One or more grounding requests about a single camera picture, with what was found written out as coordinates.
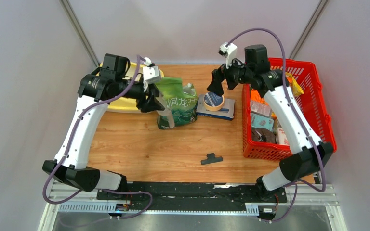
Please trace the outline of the green cat litter bag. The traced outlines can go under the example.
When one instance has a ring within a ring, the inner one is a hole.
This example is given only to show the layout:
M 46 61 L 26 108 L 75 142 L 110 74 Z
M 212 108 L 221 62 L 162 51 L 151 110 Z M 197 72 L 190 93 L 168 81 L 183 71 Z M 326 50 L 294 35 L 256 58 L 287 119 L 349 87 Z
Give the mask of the green cat litter bag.
M 183 84 L 178 77 L 163 77 L 156 86 L 162 94 L 165 109 L 170 109 L 175 127 L 191 124 L 197 120 L 198 96 L 192 83 Z

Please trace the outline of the black bag clip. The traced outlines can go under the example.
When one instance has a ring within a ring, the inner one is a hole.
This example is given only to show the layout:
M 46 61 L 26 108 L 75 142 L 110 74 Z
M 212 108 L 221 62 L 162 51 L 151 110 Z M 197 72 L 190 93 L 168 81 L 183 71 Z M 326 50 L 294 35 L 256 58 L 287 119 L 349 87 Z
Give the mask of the black bag clip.
M 201 165 L 213 164 L 222 161 L 223 158 L 221 156 L 215 156 L 215 153 L 209 153 L 206 155 L 206 159 L 201 160 Z

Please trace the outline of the clear plastic scoop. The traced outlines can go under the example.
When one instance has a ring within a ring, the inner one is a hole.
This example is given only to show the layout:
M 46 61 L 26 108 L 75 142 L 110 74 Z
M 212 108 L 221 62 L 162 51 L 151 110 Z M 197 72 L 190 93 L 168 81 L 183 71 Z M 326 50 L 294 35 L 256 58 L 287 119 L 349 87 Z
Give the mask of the clear plastic scoop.
M 157 112 L 157 124 L 159 129 L 170 129 L 175 127 L 175 121 L 170 109 L 165 109 L 163 111 Z

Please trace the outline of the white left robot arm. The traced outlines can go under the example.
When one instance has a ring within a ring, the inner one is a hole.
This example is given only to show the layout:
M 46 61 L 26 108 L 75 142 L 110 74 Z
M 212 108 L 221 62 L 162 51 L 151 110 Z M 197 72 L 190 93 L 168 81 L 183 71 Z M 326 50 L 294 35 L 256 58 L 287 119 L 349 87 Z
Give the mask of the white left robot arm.
M 89 167 L 88 154 L 98 124 L 111 102 L 134 99 L 142 113 L 165 109 L 156 86 L 162 79 L 158 66 L 149 58 L 138 56 L 131 77 L 130 67 L 128 58 L 107 53 L 102 65 L 81 79 L 74 119 L 65 140 L 54 159 L 46 160 L 42 166 L 51 179 L 85 192 L 107 189 L 117 200 L 126 197 L 125 177 Z

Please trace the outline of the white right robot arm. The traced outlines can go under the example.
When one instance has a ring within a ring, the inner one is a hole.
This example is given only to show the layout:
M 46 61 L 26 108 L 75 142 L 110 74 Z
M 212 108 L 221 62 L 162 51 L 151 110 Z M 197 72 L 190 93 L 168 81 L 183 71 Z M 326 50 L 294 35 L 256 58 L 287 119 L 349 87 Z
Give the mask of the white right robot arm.
M 237 84 L 249 84 L 269 104 L 284 129 L 292 155 L 280 160 L 271 173 L 260 177 L 260 185 L 255 188 L 256 197 L 266 202 L 275 195 L 275 190 L 307 175 L 323 172 L 334 148 L 330 142 L 323 142 L 307 122 L 294 99 L 285 70 L 271 69 L 266 47 L 261 44 L 246 47 L 244 63 L 236 58 L 237 50 L 233 43 L 220 46 L 218 52 L 226 60 L 213 70 L 207 90 L 222 96 L 224 80 L 229 90 Z

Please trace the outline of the yellow litter box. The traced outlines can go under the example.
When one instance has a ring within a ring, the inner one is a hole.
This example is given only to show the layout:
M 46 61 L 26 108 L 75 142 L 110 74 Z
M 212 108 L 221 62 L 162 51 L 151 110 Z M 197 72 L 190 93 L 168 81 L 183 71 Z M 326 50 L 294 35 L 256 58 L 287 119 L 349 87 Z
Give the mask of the yellow litter box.
M 128 68 L 128 72 L 126 74 L 128 80 L 130 80 L 134 74 L 136 69 L 136 62 L 131 62 L 130 67 Z M 111 102 L 107 108 L 108 112 L 114 113 L 130 113 L 130 114 L 137 114 L 141 113 L 140 109 L 136 107 L 136 99 L 129 99 L 129 98 L 119 98 L 116 101 Z

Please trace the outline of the orange green box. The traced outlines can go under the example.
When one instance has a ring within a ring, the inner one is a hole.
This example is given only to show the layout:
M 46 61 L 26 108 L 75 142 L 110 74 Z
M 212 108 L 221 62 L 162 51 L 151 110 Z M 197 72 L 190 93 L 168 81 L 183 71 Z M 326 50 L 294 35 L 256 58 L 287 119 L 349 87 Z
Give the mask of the orange green box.
M 259 92 L 256 90 L 250 91 L 250 100 L 267 105 L 266 101 L 260 96 Z

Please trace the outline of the grey labelled box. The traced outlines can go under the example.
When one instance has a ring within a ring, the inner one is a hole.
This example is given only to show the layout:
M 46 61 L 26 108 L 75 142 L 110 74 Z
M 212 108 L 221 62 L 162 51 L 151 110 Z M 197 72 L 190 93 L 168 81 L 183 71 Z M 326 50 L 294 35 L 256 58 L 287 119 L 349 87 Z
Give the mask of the grey labelled box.
M 268 118 L 270 118 L 272 114 L 272 110 L 269 105 L 252 100 L 250 100 L 250 111 Z

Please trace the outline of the pink white box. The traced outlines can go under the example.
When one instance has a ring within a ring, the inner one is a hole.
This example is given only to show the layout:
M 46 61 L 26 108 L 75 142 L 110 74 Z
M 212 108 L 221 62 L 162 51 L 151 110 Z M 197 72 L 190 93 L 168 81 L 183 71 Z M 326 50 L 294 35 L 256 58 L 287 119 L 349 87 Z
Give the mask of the pink white box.
M 287 135 L 283 128 L 277 128 L 276 130 L 276 143 L 278 145 L 289 146 Z

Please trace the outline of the blue white card package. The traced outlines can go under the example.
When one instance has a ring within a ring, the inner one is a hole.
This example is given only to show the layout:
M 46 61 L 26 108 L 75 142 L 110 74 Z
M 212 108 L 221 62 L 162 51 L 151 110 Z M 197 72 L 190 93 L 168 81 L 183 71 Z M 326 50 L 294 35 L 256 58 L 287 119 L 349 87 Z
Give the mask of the blue white card package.
M 208 110 L 205 103 L 205 95 L 200 95 L 196 107 L 196 114 L 198 116 L 205 116 L 224 120 L 233 120 L 235 111 L 235 100 L 220 97 L 214 104 L 208 101 L 208 107 L 215 109 L 215 111 Z

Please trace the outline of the teal packet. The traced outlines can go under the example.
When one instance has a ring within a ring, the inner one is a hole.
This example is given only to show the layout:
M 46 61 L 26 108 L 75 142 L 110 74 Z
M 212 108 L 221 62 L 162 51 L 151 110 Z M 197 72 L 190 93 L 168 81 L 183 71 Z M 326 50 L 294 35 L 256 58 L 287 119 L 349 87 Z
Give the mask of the teal packet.
M 269 131 L 273 130 L 274 120 L 272 118 L 268 118 L 262 115 L 258 115 L 255 113 L 251 113 L 251 128 L 264 128 Z

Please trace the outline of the dark brown packet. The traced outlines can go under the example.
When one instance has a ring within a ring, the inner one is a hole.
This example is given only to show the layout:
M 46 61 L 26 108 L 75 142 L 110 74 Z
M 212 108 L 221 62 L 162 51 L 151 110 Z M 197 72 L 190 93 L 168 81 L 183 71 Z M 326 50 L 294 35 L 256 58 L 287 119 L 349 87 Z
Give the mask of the dark brown packet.
M 254 128 L 251 133 L 254 142 L 276 144 L 276 136 L 273 132 L 265 128 Z

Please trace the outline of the yellow snack bag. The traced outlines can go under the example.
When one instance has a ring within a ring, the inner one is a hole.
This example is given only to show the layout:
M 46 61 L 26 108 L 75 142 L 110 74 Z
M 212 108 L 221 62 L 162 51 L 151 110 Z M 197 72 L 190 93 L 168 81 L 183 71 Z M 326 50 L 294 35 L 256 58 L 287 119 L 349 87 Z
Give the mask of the yellow snack bag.
M 294 78 L 294 76 L 288 72 L 286 72 L 286 78 L 287 80 L 289 81 L 290 83 L 290 86 L 291 86 L 291 91 L 293 93 L 293 96 L 295 98 L 301 96 L 304 94 L 304 91 L 303 89 L 301 88 L 301 86 L 297 83 L 296 79 Z

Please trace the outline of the red plastic basket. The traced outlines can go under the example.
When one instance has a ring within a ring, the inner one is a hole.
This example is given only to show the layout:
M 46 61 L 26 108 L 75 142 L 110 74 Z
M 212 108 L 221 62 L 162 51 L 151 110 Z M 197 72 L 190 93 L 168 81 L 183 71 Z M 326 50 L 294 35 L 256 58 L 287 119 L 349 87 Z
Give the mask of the red plastic basket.
M 306 120 L 315 133 L 323 140 L 333 145 L 337 144 L 322 95 L 322 84 L 318 78 L 314 63 L 307 61 L 286 60 L 287 72 L 292 74 L 301 86 L 304 94 L 296 101 Z M 250 86 L 242 88 L 242 126 L 243 126 L 243 156 L 245 158 L 279 161 L 291 155 L 290 148 L 284 145 L 254 142 L 251 137 Z

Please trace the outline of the aluminium frame rail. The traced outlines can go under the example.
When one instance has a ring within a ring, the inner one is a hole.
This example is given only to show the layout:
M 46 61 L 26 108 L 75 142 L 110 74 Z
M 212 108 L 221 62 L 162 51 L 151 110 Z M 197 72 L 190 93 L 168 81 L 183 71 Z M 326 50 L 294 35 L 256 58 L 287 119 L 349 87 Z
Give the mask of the aluminium frame rail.
M 74 192 L 70 186 L 55 182 L 49 197 L 59 205 L 45 207 L 38 229 L 50 231 L 60 212 L 101 214 L 155 214 L 155 215 L 213 215 L 245 216 L 268 220 L 271 216 L 283 217 L 317 208 L 326 212 L 326 220 L 333 231 L 347 229 L 333 186 L 316 192 L 299 184 L 261 194 L 253 183 L 179 183 L 179 182 L 128 182 L 126 194 L 118 195 L 94 190 L 81 192 L 67 201 Z

